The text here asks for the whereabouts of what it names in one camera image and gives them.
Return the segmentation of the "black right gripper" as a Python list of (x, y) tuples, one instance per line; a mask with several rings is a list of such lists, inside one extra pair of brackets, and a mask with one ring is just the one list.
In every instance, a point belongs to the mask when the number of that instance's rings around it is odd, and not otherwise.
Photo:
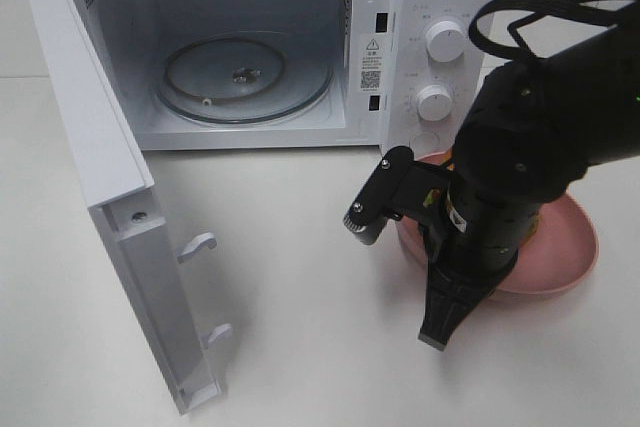
[[(432, 191), (439, 195), (429, 204)], [(398, 146), (378, 163), (343, 224), (365, 245), (377, 241), (389, 219), (408, 217), (422, 225), (427, 281), (419, 338), (444, 350), (461, 323), (514, 269), (541, 206), (487, 193)]]

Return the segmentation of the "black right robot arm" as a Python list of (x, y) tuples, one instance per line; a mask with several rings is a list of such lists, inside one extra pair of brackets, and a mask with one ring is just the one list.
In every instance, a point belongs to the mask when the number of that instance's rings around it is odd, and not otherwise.
[(388, 220), (418, 223), (419, 337), (437, 349), (512, 272), (543, 205), (590, 167), (639, 153), (639, 0), (493, 0), (480, 15), (512, 10), (512, 45), (469, 26), (503, 65), (485, 78), (450, 159), (389, 150), (344, 218), (366, 245)]

